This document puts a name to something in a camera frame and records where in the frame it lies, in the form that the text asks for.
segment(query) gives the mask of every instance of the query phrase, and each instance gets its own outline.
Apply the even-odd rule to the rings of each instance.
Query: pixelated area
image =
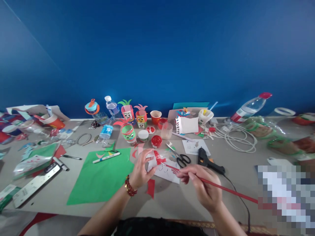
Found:
[[[301,171],[301,166],[258,166],[263,188],[258,208],[271,210],[279,223],[287,222],[301,234],[315,234],[314,183],[314,173]]]

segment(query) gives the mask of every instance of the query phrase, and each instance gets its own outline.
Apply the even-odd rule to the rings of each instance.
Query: hand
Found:
[[[179,170],[177,177],[180,178],[184,184],[188,184],[189,179],[192,180],[199,202],[210,213],[214,213],[221,207],[222,190],[210,184],[206,184],[199,179],[204,178],[215,184],[221,185],[220,179],[212,170],[201,165],[188,165]]]
[[[129,183],[134,190],[137,190],[147,183],[155,173],[157,167],[153,167],[149,172],[147,172],[144,167],[145,163],[154,159],[154,157],[145,158],[152,150],[153,149],[145,149],[140,153],[137,163],[134,166],[134,170],[132,171],[129,180]]]

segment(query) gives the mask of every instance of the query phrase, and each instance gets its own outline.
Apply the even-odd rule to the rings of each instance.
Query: coiled white cable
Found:
[[[223,126],[227,126],[229,128],[229,131],[227,132],[223,132],[221,131],[221,127]],[[230,136],[229,134],[231,132],[234,132],[234,131],[238,131],[238,132],[242,132],[245,137],[244,138],[237,138],[237,137],[232,137]],[[256,147],[255,145],[257,144],[257,139],[254,135],[252,135],[251,133],[247,132],[243,127],[240,127],[240,126],[236,126],[236,125],[230,125],[230,124],[226,124],[226,123],[222,123],[222,124],[217,124],[216,125],[216,132],[215,132],[216,136],[218,138],[224,138],[226,140],[226,142],[232,147],[234,148],[235,150],[237,151],[240,151],[240,152],[247,152],[247,153],[254,153],[256,151]],[[252,143],[251,141],[247,140],[248,138],[248,134],[250,136],[252,136],[252,138],[254,139],[254,142]],[[246,144],[246,145],[250,145],[251,148],[248,149],[248,150],[243,150],[237,146],[235,146],[232,141],[235,141],[235,142],[239,142],[239,143],[242,143],[242,144]]]

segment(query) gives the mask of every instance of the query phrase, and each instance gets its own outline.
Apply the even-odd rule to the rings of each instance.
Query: black cable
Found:
[[[236,191],[236,188],[235,188],[234,184],[232,183],[232,181],[231,181],[228,177],[226,177],[225,175],[223,175],[223,176],[224,176],[228,181],[230,181],[230,183],[232,184],[232,186],[233,186],[235,192],[238,192],[238,191]],[[249,234],[249,233],[250,233],[250,213],[249,213],[249,209],[248,209],[248,207],[246,206],[246,204],[245,204],[245,202],[243,201],[243,199],[242,199],[241,197],[239,197],[239,198],[240,198],[241,201],[244,203],[244,205],[245,205],[245,207],[246,207],[246,209],[247,209],[247,213],[248,213],[248,222],[247,222],[248,230],[247,230],[247,234]]]

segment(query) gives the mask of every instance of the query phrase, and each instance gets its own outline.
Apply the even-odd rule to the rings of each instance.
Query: metal ruler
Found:
[[[13,203],[15,208],[19,208],[31,197],[33,197],[44,185],[46,185],[54,176],[56,176],[61,170],[57,163],[52,163],[44,170],[44,175],[36,176],[31,182],[20,189],[15,195],[13,195]]]

